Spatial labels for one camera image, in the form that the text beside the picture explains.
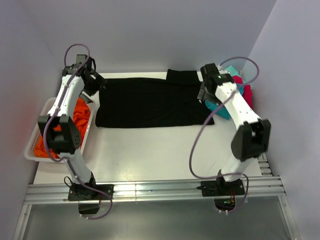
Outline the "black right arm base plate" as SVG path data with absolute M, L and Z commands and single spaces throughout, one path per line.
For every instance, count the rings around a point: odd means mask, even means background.
M 201 181 L 196 188 L 201 190 L 203 197 L 241 196 L 245 194 L 245 188 L 241 179 L 232 182 L 222 180 Z

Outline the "black t-shirt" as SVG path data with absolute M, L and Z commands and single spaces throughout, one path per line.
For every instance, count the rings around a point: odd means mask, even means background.
M 168 69 L 165 79 L 109 78 L 99 90 L 95 124 L 101 128 L 159 128 L 202 125 L 211 111 L 197 99 L 195 70 Z

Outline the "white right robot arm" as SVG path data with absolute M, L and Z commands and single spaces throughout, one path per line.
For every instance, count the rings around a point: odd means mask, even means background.
M 200 72 L 203 81 L 197 99 L 224 104 L 236 128 L 230 144 L 232 155 L 219 170 L 216 183 L 217 191 L 227 195 L 251 162 L 268 150 L 271 123 L 252 110 L 229 73 L 221 73 L 214 63 L 201 67 Z

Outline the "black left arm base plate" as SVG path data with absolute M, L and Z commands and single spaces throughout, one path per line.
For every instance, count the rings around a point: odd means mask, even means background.
M 114 193 L 114 186 L 114 184 L 98 184 L 93 188 L 107 194 L 112 198 Z M 69 190 L 67 200 L 70 202 L 76 202 L 109 200 L 109 198 L 100 192 L 89 190 L 80 184 L 74 184 Z

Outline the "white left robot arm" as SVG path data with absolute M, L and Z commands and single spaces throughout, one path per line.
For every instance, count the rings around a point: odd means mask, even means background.
M 78 54 L 76 62 L 62 70 L 62 82 L 55 102 L 46 115 L 38 118 L 46 151 L 53 151 L 64 162 L 72 177 L 69 191 L 82 200 L 98 195 L 96 180 L 87 167 L 81 150 L 81 133 L 73 121 L 78 98 L 90 103 L 91 96 L 104 88 L 107 81 L 96 72 L 95 60 L 87 54 Z

